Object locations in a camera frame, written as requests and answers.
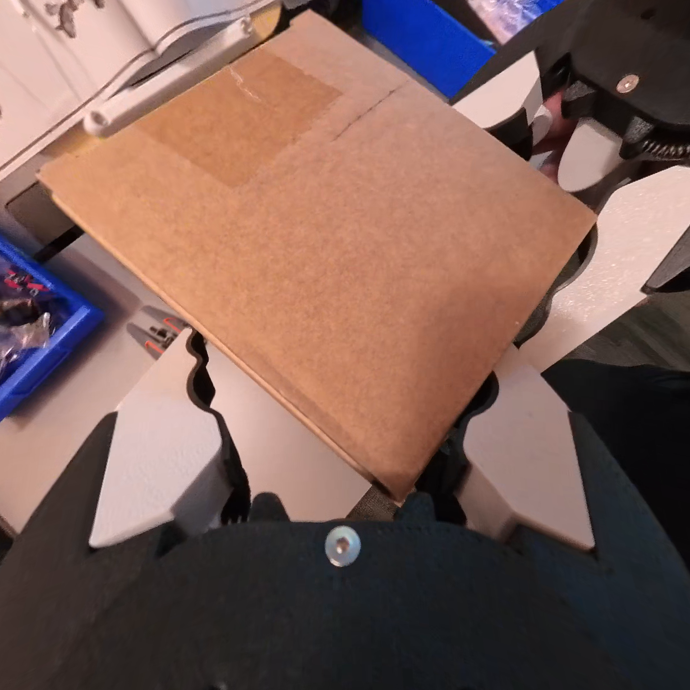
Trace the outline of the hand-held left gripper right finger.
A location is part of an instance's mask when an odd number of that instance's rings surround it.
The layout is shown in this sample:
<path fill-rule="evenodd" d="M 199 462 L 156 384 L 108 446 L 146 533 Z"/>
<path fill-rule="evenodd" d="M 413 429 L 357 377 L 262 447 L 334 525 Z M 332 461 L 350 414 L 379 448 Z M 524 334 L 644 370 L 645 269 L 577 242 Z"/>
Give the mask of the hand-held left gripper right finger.
<path fill-rule="evenodd" d="M 500 542 L 524 526 L 581 551 L 595 546 L 569 410 L 510 346 L 494 371 L 498 390 L 470 418 L 469 462 L 456 496 L 470 529 Z"/>

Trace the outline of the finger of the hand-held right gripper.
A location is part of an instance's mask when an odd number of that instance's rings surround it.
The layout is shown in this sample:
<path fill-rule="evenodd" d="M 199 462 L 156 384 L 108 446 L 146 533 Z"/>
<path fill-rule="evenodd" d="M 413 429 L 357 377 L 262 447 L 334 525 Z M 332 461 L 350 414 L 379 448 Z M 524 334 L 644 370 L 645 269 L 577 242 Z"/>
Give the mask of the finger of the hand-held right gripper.
<path fill-rule="evenodd" d="M 524 160 L 542 140 L 542 84 L 531 51 L 453 108 Z"/>
<path fill-rule="evenodd" d="M 689 168 L 674 166 L 621 187 L 598 216 L 585 267 L 551 301 L 520 347 L 543 372 L 643 300 L 643 285 L 689 228 Z"/>

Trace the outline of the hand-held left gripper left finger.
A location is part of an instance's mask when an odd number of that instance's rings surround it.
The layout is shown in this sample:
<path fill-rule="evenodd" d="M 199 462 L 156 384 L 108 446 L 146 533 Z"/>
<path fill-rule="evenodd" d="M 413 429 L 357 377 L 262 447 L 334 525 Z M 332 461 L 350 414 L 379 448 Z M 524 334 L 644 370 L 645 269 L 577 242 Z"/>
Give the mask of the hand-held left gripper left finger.
<path fill-rule="evenodd" d="M 89 545 L 106 548 L 172 523 L 219 527 L 232 488 L 229 441 L 212 410 L 203 337 L 185 328 L 116 407 Z"/>

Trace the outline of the brown cardboard box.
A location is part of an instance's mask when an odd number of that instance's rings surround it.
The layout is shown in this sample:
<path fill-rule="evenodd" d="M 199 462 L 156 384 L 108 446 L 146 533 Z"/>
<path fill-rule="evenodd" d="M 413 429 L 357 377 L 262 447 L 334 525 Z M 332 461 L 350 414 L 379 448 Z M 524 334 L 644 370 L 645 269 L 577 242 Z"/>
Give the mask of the brown cardboard box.
<path fill-rule="evenodd" d="M 312 12 L 37 177 L 399 501 L 596 223 Z"/>

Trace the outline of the person's right hand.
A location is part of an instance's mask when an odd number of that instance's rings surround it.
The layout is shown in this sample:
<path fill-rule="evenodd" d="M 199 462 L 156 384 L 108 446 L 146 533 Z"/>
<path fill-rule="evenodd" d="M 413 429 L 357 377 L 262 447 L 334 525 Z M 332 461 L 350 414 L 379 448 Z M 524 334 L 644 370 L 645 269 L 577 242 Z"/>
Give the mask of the person's right hand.
<path fill-rule="evenodd" d="M 557 183 L 558 170 L 565 148 L 574 132 L 577 122 L 562 115 L 564 90 L 551 95 L 543 107 L 550 113 L 551 123 L 548 133 L 533 146 L 533 155 L 542 157 L 540 172 Z"/>

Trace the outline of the clear plastic bags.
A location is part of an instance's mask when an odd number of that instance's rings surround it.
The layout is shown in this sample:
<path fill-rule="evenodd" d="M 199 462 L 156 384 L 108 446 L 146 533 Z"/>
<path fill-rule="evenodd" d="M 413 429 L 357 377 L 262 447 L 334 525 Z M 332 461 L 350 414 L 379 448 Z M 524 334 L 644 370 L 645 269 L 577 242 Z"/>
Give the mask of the clear plastic bags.
<path fill-rule="evenodd" d="M 507 43 L 561 1 L 468 1 L 469 7 L 500 44 Z"/>

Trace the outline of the blue plastic bin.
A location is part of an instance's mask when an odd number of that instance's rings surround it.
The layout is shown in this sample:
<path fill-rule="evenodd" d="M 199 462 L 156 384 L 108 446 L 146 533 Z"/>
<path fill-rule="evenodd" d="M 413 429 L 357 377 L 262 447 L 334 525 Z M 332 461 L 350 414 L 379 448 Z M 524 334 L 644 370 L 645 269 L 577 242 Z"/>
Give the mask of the blue plastic bin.
<path fill-rule="evenodd" d="M 496 54 L 469 1 L 363 1 L 362 24 L 448 100 Z"/>
<path fill-rule="evenodd" d="M 35 392 L 103 320 L 103 313 L 45 266 L 1 238 L 1 258 L 44 282 L 55 294 L 55 332 L 45 349 L 23 356 L 1 378 L 1 420 Z"/>

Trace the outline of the grey tool with red marks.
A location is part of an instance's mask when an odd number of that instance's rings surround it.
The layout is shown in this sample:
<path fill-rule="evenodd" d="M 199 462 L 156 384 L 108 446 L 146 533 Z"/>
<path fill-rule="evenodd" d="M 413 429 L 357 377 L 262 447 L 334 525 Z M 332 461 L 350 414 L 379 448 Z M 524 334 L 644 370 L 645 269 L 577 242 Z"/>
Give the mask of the grey tool with red marks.
<path fill-rule="evenodd" d="M 158 360 L 189 324 L 155 306 L 142 306 L 125 330 L 154 360 Z"/>

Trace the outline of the bagged dark small parts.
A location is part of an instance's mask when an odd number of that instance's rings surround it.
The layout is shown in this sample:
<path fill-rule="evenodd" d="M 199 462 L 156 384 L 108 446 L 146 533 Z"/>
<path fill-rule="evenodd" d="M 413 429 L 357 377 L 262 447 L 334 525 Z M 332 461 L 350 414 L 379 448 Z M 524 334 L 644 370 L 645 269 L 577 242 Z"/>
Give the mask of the bagged dark small parts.
<path fill-rule="evenodd" d="M 1 378 L 55 332 L 55 294 L 17 264 L 1 258 Z"/>

